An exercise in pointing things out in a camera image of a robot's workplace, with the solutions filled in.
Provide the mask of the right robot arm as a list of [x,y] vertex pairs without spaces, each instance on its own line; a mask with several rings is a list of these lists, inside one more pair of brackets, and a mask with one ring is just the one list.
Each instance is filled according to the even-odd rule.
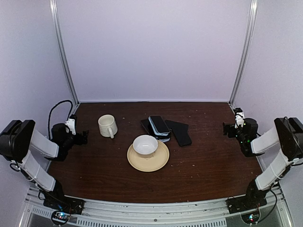
[[303,158],[303,124],[296,117],[276,118],[271,129],[258,134],[257,121],[239,113],[234,124],[223,123],[223,134],[238,141],[245,157],[275,154],[266,169],[249,183],[244,196],[227,200],[231,207],[239,203],[252,209],[260,204],[269,190]]

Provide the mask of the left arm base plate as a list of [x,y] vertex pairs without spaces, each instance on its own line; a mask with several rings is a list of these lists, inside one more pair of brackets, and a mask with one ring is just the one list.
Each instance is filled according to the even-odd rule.
[[65,197],[65,201],[58,201],[52,197],[45,198],[43,205],[54,210],[60,210],[68,214],[82,214],[85,201],[81,199],[75,199]]

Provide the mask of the white ceramic bowl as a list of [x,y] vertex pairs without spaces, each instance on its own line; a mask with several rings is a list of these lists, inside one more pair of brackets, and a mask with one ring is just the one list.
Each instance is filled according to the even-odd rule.
[[134,150],[140,155],[150,155],[158,148],[158,141],[150,135],[140,135],[133,141]]

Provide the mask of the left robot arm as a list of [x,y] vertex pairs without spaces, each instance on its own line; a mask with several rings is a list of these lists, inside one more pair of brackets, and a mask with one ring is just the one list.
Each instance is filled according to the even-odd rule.
[[21,172],[43,194],[44,206],[80,213],[84,200],[65,196],[61,183],[49,175],[36,161],[31,148],[52,161],[64,161],[74,145],[88,142],[88,132],[75,133],[69,126],[59,123],[52,128],[49,140],[35,129],[33,120],[12,120],[0,134],[0,154],[10,161],[10,167]]

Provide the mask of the beige saucer plate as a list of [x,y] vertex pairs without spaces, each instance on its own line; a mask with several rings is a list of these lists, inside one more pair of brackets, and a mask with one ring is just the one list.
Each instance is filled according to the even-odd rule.
[[137,153],[133,144],[127,151],[127,159],[129,164],[142,172],[154,172],[163,168],[169,160],[169,149],[165,143],[158,141],[158,148],[155,152],[148,155]]

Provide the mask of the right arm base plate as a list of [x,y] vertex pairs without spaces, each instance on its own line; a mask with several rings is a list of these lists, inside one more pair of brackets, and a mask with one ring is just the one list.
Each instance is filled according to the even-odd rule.
[[246,196],[232,197],[226,200],[226,205],[230,214],[257,209],[259,206],[267,205],[266,199],[260,201],[250,201]]

